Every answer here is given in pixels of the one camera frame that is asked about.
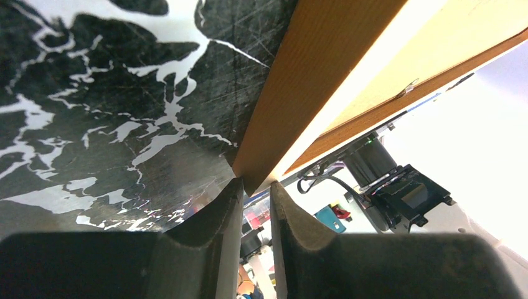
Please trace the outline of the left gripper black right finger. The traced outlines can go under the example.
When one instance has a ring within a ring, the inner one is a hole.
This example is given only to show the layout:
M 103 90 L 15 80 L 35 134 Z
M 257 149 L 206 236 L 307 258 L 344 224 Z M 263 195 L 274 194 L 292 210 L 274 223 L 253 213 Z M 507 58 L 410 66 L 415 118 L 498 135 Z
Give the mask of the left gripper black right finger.
M 270 186 L 278 298 L 520 298 L 471 234 L 339 234 Z

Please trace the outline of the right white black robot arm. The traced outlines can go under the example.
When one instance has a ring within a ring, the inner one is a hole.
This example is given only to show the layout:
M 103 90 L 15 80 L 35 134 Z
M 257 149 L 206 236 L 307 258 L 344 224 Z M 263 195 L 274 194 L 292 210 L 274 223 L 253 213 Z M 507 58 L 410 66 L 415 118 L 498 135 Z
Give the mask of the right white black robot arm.
M 527 273 L 527 260 L 484 230 L 438 183 L 411 165 L 395 162 L 376 132 L 333 151 L 299 172 L 306 194 L 330 180 L 346 190 L 379 233 L 475 234 L 492 245 L 512 273 Z

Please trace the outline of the wooden picture frame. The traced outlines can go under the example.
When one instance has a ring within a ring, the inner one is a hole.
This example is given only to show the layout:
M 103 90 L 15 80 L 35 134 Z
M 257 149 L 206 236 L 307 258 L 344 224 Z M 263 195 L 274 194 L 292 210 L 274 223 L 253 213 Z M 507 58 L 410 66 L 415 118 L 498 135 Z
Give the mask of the wooden picture frame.
M 233 171 L 262 191 L 526 40 L 526 1 L 299 1 Z

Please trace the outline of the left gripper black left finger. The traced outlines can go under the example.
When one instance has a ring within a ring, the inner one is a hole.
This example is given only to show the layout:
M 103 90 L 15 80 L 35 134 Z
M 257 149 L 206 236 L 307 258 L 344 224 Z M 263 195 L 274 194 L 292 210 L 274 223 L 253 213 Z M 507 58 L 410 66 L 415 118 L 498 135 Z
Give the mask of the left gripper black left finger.
M 166 232 L 43 232 L 1 242 L 2 298 L 234 298 L 243 182 Z

